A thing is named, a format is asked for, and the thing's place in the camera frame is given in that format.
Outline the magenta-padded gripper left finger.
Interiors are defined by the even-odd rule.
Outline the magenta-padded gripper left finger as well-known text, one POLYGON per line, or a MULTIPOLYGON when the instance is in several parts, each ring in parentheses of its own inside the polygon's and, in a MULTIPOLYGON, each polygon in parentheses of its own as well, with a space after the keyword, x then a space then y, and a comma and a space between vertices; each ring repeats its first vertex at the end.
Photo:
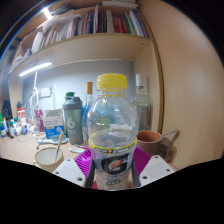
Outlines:
POLYGON ((76 158, 65 159, 54 174, 84 188, 96 189, 94 170, 91 167, 91 152, 86 150, 76 158))

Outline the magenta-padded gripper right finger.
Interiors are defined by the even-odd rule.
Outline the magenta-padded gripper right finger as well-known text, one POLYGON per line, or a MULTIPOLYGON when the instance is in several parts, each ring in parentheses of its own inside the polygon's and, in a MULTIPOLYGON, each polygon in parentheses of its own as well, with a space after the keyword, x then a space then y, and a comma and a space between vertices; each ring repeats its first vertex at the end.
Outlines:
POLYGON ((150 156, 136 148, 132 164, 132 178, 135 187, 143 187, 174 173, 174 169, 160 156, 150 156))

